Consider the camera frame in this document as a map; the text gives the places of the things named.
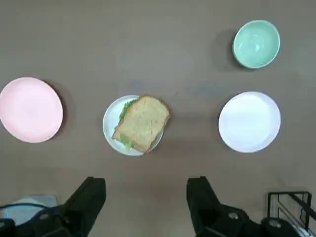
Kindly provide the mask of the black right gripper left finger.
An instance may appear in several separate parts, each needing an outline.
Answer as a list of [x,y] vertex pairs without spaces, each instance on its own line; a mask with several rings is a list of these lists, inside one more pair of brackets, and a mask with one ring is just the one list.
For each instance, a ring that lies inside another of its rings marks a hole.
[[63,204],[48,207],[39,203],[16,202],[1,209],[38,208],[29,220],[17,224],[13,218],[0,219],[2,237],[86,237],[106,201],[104,178],[87,177]]

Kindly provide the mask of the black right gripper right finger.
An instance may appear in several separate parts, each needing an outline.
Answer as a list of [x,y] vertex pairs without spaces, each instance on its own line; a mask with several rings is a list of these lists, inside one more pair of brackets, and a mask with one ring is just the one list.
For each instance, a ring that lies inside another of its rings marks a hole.
[[298,237],[280,218],[253,222],[241,209],[222,204],[204,176],[187,181],[187,203],[197,237]]

